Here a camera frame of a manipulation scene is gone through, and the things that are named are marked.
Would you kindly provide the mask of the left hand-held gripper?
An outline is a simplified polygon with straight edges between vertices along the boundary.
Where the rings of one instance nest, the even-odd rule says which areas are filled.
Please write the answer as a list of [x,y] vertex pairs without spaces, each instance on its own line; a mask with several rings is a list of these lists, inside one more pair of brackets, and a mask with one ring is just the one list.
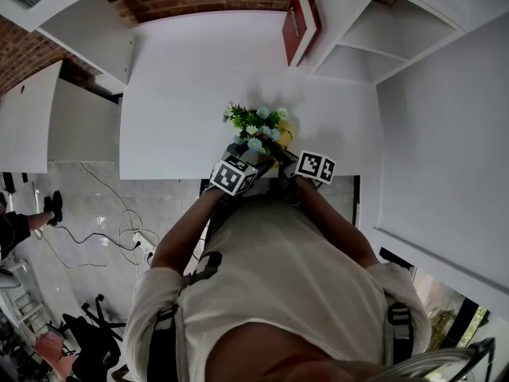
[[208,184],[204,191],[212,188],[221,189],[228,196],[245,193],[256,177],[262,177],[273,166],[273,158],[264,159],[255,166],[241,159],[247,152],[247,144],[231,143],[221,159],[214,165]]

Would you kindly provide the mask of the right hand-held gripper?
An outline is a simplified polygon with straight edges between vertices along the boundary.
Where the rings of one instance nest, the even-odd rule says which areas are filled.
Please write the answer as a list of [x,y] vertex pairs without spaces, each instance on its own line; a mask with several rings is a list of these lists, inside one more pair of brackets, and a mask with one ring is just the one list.
[[279,163],[279,188],[284,201],[297,202],[296,177],[310,181],[315,189],[332,183],[336,162],[326,155],[310,150],[302,150],[295,155],[287,149],[274,146],[273,156]]

